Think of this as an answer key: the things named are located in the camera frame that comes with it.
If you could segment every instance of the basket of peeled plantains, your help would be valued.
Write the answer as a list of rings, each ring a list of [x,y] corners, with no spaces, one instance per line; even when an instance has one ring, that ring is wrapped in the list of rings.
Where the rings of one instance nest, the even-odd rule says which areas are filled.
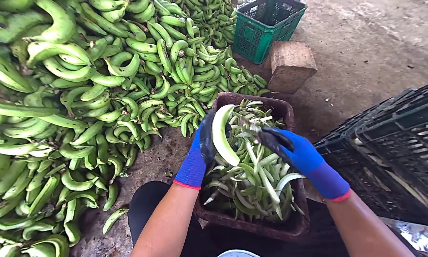
[[[212,122],[217,155],[206,168],[195,214],[215,224],[285,241],[304,235],[309,229],[304,176],[259,143],[240,122],[245,119],[249,126],[292,131],[292,107],[278,99],[222,92],[213,110],[217,111]]]

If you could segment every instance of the black plastic crate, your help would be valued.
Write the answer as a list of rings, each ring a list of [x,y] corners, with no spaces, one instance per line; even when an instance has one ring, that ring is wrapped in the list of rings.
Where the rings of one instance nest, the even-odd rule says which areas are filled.
[[[357,137],[428,198],[428,85],[381,110]]]
[[[355,131],[384,111],[402,105],[420,90],[405,90],[354,117],[315,144],[327,163],[337,170],[351,188],[377,215],[428,225],[428,209],[375,162],[367,148],[354,143]]]
[[[337,143],[317,150],[376,215],[428,225],[428,209],[391,179],[351,138],[340,138]]]

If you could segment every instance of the plantain bunch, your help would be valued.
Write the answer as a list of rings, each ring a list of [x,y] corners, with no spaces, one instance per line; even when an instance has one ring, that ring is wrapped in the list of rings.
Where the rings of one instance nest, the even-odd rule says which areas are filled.
[[[159,129],[199,126],[237,65],[229,0],[0,0],[0,256],[68,256]]]

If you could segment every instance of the concrete floor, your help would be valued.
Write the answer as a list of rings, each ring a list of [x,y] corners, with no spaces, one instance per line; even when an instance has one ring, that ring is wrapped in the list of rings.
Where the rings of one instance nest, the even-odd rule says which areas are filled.
[[[296,132],[317,141],[345,119],[410,87],[428,84],[428,1],[308,0],[308,9],[292,40],[307,43],[318,73],[288,100]],[[248,61],[252,73],[271,74]],[[163,139],[139,154],[128,178],[120,178],[119,200],[107,213],[89,210],[81,220],[84,236],[72,256],[115,257],[131,252],[127,218],[101,234],[108,215],[130,202],[134,191],[151,180],[176,173],[191,139],[166,129]]]

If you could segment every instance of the work glove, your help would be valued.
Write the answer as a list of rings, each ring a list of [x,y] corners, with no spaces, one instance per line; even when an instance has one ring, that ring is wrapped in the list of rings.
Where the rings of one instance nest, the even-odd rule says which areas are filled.
[[[349,197],[350,186],[347,181],[325,162],[307,138],[277,128],[268,131],[280,133],[292,141],[293,151],[285,147],[281,149],[290,158],[290,164],[309,178],[325,199],[339,202]]]
[[[211,163],[216,154],[211,133],[214,114],[215,112],[208,113],[201,121],[190,150],[174,178],[174,183],[186,188],[201,189],[206,164]]]

